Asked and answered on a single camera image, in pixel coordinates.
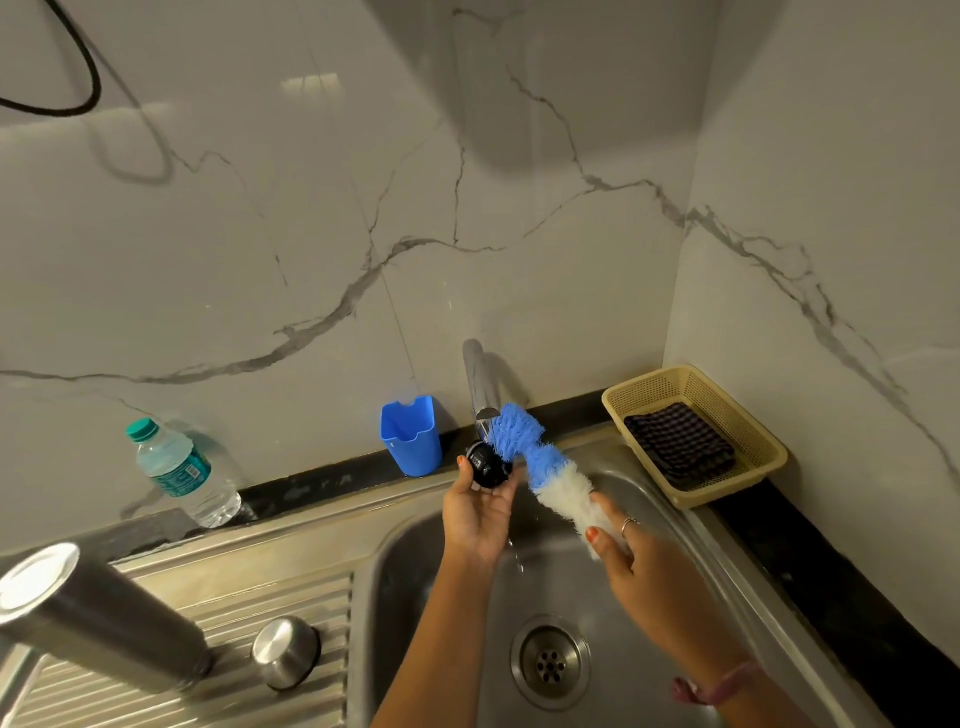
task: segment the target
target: plastic basket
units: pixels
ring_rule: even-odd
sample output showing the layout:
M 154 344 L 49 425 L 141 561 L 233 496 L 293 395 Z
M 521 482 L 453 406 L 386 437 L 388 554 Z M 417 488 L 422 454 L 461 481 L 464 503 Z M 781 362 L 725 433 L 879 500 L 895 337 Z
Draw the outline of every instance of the plastic basket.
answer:
M 670 485 L 623 422 L 631 415 L 657 412 L 675 402 L 683 402 L 713 425 L 736 453 L 731 470 L 695 490 L 682 491 Z M 694 367 L 660 369 L 617 384 L 604 392 L 603 403 L 647 473 L 677 508 L 693 508 L 742 491 L 786 465 L 787 450 L 780 441 Z

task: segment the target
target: hand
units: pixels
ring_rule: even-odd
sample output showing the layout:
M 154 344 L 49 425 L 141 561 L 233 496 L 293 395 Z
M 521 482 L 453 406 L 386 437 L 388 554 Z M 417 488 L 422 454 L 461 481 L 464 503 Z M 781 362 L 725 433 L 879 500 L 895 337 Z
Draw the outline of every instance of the hand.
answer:
M 514 506 L 520 473 L 514 470 L 510 479 L 492 491 L 471 490 L 473 466 L 466 457 L 458 457 L 460 475 L 444 496 L 444 534 L 448 554 L 478 560 L 491 570 L 507 544 L 510 513 Z
M 627 516 L 608 497 L 593 493 L 614 528 Z M 629 523 L 624 534 L 634 553 L 631 565 L 613 537 L 599 528 L 587 530 L 613 594 L 636 624 L 672 655 L 701 684 L 709 685 L 750 659 L 732 634 L 696 566 L 680 548 Z

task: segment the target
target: wrist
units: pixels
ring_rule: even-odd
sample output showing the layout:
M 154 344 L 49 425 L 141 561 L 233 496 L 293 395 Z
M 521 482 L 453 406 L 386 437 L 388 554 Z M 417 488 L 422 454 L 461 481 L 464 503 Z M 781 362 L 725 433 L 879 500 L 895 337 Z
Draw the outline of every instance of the wrist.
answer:
M 737 641 L 717 640 L 716 636 L 713 640 L 674 645 L 668 652 L 690 678 L 705 690 L 711 690 L 731 670 L 754 659 Z
M 493 582 L 494 564 L 475 551 L 447 542 L 444 545 L 444 558 L 441 569 L 460 574 L 481 583 Z

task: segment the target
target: bottle cap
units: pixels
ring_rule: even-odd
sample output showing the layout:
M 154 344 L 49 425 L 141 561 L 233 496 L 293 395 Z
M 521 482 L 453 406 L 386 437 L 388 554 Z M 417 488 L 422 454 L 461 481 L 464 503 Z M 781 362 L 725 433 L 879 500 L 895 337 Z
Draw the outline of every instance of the bottle cap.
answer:
M 144 417 L 127 427 L 127 437 L 135 443 L 142 443 L 156 435 L 159 430 L 160 427 L 157 423 L 149 417 Z

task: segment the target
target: ribbed drainboard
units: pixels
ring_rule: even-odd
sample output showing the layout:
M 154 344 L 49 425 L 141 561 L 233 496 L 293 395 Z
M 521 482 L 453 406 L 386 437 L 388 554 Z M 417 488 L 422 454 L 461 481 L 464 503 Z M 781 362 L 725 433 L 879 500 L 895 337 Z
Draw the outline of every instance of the ribbed drainboard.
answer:
M 346 719 L 347 654 L 353 573 L 301 577 L 207 602 L 184 613 L 205 631 L 216 664 L 189 693 L 150 695 L 47 657 L 13 728 L 262 728 L 309 721 L 333 728 Z M 323 654 L 295 690 L 274 692 L 250 659 L 253 638 L 276 617 L 315 626 Z

